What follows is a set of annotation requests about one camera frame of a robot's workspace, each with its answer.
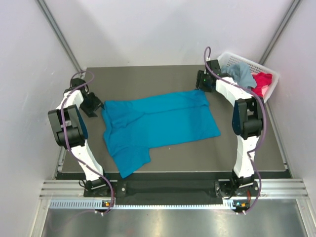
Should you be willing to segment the bright blue t shirt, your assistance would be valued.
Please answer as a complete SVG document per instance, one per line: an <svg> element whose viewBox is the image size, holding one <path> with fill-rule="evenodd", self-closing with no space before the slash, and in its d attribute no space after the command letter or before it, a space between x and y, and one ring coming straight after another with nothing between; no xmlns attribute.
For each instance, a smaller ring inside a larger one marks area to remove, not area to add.
<svg viewBox="0 0 316 237"><path fill-rule="evenodd" d="M149 163L152 148L221 135L201 90L105 101L101 115L103 139L122 178Z"/></svg>

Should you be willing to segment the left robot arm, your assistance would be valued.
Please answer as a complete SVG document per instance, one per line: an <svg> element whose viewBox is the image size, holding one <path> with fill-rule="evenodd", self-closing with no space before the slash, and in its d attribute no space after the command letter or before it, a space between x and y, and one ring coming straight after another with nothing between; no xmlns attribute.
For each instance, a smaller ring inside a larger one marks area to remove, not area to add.
<svg viewBox="0 0 316 237"><path fill-rule="evenodd" d="M70 80L70 88L64 91L60 105L48 112L48 118L56 143L72 152L85 173L79 185L85 197L109 197L112 184L103 179L104 170L95 159L87 142L88 132L80 114L82 110L89 118L96 117L95 111L104 108L102 101L93 93L85 80Z"/></svg>

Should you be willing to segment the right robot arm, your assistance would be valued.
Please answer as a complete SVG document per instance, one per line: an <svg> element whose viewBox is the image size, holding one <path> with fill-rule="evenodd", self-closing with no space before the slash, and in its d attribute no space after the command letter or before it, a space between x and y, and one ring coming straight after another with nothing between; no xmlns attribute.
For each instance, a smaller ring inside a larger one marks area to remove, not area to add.
<svg viewBox="0 0 316 237"><path fill-rule="evenodd" d="M263 99L242 88L221 72L218 60L205 60L205 70L197 73L196 89L216 91L233 107L232 128L237 136L237 159L230 178L232 195L243 195L254 185L253 162L256 145L264 131Z"/></svg>

